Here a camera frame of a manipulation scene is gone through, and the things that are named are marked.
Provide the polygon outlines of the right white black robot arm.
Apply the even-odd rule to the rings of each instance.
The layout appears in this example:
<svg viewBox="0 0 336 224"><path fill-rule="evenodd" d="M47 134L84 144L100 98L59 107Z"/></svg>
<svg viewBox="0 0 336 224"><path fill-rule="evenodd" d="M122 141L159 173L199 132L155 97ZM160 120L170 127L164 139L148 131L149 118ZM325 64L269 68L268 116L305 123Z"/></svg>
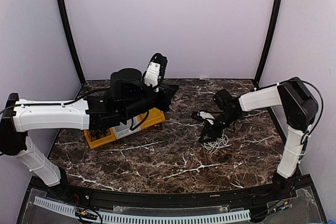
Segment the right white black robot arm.
<svg viewBox="0 0 336 224"><path fill-rule="evenodd" d="M317 102L309 91L308 82L298 77L276 83L240 96L232 96L226 89L219 90L213 100L218 112L199 110L192 118L205 122L200 135L201 143L213 142L222 136L225 128L233 125L243 113L281 106L286 116L288 134L276 177L289 179L305 155L308 138L316 128L323 112L323 102Z"/></svg>

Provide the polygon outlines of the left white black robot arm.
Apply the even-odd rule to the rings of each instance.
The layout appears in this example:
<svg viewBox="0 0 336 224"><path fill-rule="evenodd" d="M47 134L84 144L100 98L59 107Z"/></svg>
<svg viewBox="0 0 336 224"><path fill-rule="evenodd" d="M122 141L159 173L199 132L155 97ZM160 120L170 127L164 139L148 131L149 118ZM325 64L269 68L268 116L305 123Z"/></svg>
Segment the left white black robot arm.
<svg viewBox="0 0 336 224"><path fill-rule="evenodd" d="M36 147L30 130L107 130L126 125L134 117L149 115L152 108L169 110L179 86L164 84L152 70L145 75L133 68L114 72L102 96L87 92L70 101L29 101L11 93L1 111L1 153L19 159L63 201L74 197L67 176Z"/></svg>

